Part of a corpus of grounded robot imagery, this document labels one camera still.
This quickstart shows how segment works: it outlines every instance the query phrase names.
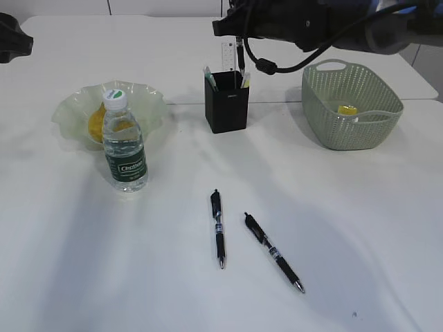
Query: basket handle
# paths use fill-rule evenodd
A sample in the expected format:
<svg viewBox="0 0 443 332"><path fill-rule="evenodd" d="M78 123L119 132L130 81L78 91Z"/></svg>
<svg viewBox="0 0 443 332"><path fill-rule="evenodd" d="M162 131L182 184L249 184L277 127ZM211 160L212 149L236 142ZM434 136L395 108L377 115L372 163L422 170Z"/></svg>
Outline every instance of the basket handle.
<svg viewBox="0 0 443 332"><path fill-rule="evenodd" d="M316 71L320 71L318 70L318 67L321 66L322 64L343 64L345 66L345 68L342 69L328 69L329 71L344 71L346 69L347 66L349 66L351 63L340 60L340 59L327 59L327 60L323 60L320 61L316 64L311 65L310 67L314 68Z"/></svg>
<svg viewBox="0 0 443 332"><path fill-rule="evenodd" d="M393 117L395 114L391 113L391 112L386 112L386 111L366 111L360 114L356 114L355 116L344 116L346 117L346 119L348 120L353 120L353 119L361 119L364 118L366 116L388 116L389 118ZM371 123L371 122L379 122L379 121L365 121L365 123Z"/></svg>

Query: white bottle cap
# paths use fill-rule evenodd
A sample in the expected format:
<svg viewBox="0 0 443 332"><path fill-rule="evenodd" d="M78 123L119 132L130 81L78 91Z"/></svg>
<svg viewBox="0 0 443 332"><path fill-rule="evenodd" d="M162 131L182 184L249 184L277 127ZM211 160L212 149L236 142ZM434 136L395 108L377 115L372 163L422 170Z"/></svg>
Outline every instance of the white bottle cap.
<svg viewBox="0 0 443 332"><path fill-rule="evenodd" d="M118 111L127 106L127 96L124 91L118 89L107 90L103 93L103 104L109 111Z"/></svg>

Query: white table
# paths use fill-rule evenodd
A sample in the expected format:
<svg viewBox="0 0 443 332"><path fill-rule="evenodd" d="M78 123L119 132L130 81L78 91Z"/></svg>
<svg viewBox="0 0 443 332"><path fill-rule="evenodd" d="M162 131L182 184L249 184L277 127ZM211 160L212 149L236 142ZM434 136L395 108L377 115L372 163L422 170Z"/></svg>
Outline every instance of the white table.
<svg viewBox="0 0 443 332"><path fill-rule="evenodd" d="M204 100L205 64L222 69L222 42L212 18L143 16L32 17L23 30L35 38L33 54L0 66L0 100L12 104L61 100L86 85L126 80L152 85L175 104ZM280 66L306 58L293 44L251 41L259 57ZM370 67L401 99L432 99L437 92L399 55L331 49L321 59L339 58ZM301 101L302 71L268 76L251 71L250 102Z"/></svg>
<svg viewBox="0 0 443 332"><path fill-rule="evenodd" d="M440 330L440 103L405 101L382 145L353 152L321 147L299 103L252 104L247 130L219 135L202 105L174 106L146 142L150 183L121 194L101 153L60 137L49 99L2 112L0 331Z"/></svg>

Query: glass bowl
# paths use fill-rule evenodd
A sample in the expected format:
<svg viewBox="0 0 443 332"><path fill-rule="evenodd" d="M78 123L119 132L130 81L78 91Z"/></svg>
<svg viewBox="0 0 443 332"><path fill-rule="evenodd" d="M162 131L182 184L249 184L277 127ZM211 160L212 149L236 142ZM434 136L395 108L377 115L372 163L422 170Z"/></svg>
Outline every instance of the glass bowl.
<svg viewBox="0 0 443 332"><path fill-rule="evenodd" d="M144 140L161 126L161 118L168 112L162 93L146 84L112 81L81 88L58 105L51 120L59 125L64 138L81 142L90 150L103 149L103 144L89 135L88 120L100 108L102 94L108 89L126 92L129 110L139 123Z"/></svg>

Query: pen tip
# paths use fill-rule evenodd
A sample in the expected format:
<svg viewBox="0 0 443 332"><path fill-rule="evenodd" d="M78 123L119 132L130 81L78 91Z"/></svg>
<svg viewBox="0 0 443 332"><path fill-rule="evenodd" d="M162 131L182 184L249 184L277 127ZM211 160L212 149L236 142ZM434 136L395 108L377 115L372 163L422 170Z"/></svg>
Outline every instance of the pen tip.
<svg viewBox="0 0 443 332"><path fill-rule="evenodd" d="M297 286L298 290L300 292L302 292L303 294L305 294L305 288L303 287L303 285L301 284L301 282L296 282L295 285Z"/></svg>

